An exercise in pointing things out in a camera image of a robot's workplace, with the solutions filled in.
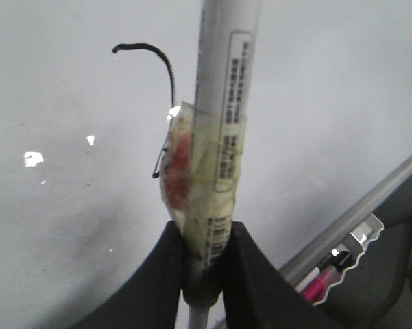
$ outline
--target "pink object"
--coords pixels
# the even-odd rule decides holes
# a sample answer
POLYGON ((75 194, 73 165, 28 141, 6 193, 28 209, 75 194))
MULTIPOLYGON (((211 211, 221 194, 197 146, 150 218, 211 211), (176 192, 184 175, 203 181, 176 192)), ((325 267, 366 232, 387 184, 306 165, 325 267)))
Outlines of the pink object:
POLYGON ((302 296, 309 302, 313 302, 328 285, 337 277, 338 270, 329 265, 325 268, 303 291, 302 296))

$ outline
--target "black cable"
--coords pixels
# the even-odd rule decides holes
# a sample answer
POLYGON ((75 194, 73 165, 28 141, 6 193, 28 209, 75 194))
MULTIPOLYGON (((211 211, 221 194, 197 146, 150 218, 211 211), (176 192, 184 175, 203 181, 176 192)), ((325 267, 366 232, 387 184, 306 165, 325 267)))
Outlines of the black cable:
POLYGON ((400 294, 404 288, 405 280, 408 274, 408 266, 412 246, 412 223, 404 224, 404 232, 402 233, 402 240, 400 244, 400 251, 398 255, 397 269, 393 279, 389 294, 376 307, 374 307, 366 317, 351 327, 352 329, 370 329, 373 328, 378 321, 386 315, 393 305, 398 301, 400 294))
POLYGON ((132 43, 132 44, 127 44, 127 43, 120 43, 116 47, 113 48, 112 53, 117 53, 119 50, 148 50, 154 54, 156 54, 158 57, 161 58, 161 60, 165 63, 167 72, 169 74, 169 79, 171 80, 171 104, 172 107, 175 106, 176 101, 175 101, 175 75, 173 74, 172 70, 172 65, 171 62, 169 61, 168 57, 166 56, 165 53, 163 53, 159 48, 150 45, 149 43, 132 43))
MULTIPOLYGON (((175 75, 173 74, 172 70, 172 65, 171 62, 169 61, 168 57, 166 56, 165 53, 163 53, 159 48, 150 45, 149 43, 132 43, 132 44, 127 44, 127 43, 120 43, 116 47, 112 49, 112 53, 117 53, 119 50, 148 50, 154 54, 156 54, 160 59, 165 63, 167 72, 169 74, 169 80, 171 82, 171 105, 172 107, 175 106, 176 100, 175 100, 175 75)), ((154 170, 152 172, 152 177, 153 178, 158 178, 160 176, 160 172, 157 171, 158 165, 160 164, 160 161, 162 160, 163 153, 165 152, 166 146, 167 146, 167 141, 169 137, 169 130, 168 134, 166 134, 166 139, 163 143, 163 147, 160 150, 160 153, 158 154, 157 157, 157 162, 154 167, 154 170)))

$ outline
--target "pink pen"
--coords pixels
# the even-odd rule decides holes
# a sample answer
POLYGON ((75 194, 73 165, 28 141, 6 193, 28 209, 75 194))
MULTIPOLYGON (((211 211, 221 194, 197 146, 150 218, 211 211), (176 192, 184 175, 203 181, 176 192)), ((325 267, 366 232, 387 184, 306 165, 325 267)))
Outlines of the pink pen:
POLYGON ((332 264, 328 265, 322 272, 302 291, 302 296, 309 302, 313 302, 323 293, 330 284, 339 279, 339 274, 350 266, 350 252, 340 252, 332 264))

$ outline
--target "white wall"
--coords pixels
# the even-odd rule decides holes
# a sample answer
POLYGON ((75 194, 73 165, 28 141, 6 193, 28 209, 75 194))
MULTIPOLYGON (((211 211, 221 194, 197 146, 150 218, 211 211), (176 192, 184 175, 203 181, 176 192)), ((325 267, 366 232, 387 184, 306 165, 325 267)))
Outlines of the white wall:
MULTIPOLYGON (((169 80, 111 49, 192 102, 199 8, 0 1, 0 329, 70 324, 156 242, 169 80)), ((234 218, 279 267, 412 154, 412 1, 264 1, 253 74, 234 218)))

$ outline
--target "label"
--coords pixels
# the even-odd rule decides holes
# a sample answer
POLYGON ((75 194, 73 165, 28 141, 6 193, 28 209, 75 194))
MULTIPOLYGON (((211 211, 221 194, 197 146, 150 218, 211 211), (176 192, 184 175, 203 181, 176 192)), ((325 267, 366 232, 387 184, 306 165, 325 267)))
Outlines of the label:
POLYGON ((204 246, 204 268, 206 269, 210 261, 213 261, 227 245, 231 231, 232 217, 222 216, 216 218, 208 218, 207 237, 204 246))
POLYGON ((226 89, 223 96, 221 127, 217 150, 215 171, 215 190, 227 192, 237 183, 237 166, 239 165, 239 143, 243 141, 241 114, 245 106, 246 78, 249 54, 251 53, 249 33, 233 32, 227 59, 226 89))

